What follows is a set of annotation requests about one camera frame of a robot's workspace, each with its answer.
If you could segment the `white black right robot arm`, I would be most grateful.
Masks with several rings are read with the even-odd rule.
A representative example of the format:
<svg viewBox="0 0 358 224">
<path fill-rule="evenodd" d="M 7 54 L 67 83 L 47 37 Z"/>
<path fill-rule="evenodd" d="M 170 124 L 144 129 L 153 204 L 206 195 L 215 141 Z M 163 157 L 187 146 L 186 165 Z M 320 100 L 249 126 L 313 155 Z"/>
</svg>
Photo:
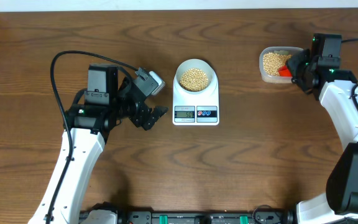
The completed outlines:
<svg viewBox="0 0 358 224">
<path fill-rule="evenodd" d="M 286 62 L 291 81 L 328 112 L 343 153 L 323 194 L 299 202 L 283 223 L 358 223 L 358 80 L 342 70 L 341 35 L 315 33 L 310 49 Z"/>
</svg>

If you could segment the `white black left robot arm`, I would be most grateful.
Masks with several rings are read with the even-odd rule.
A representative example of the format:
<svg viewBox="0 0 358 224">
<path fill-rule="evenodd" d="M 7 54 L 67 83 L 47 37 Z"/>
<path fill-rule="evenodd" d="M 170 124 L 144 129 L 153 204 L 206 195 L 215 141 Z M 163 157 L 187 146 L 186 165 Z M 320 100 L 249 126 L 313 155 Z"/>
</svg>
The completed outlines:
<svg viewBox="0 0 358 224">
<path fill-rule="evenodd" d="M 127 118 L 135 127 L 150 130 L 168 109 L 149 108 L 165 82 L 153 71 L 139 68 L 122 83 L 116 65 L 90 65 L 88 86 L 80 90 L 63 114 L 65 131 L 57 164 L 45 195 L 30 223 L 78 223 L 81 204 L 93 167 L 103 152 L 110 131 Z"/>
</svg>

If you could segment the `orange measuring scoop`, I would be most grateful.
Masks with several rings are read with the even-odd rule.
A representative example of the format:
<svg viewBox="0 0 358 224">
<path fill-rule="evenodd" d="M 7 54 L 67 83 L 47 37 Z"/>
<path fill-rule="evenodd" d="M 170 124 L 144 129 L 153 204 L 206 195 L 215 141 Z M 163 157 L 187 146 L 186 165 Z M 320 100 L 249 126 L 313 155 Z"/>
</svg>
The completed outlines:
<svg viewBox="0 0 358 224">
<path fill-rule="evenodd" d="M 277 72 L 281 77 L 292 77 L 292 74 L 286 65 L 280 67 Z"/>
</svg>

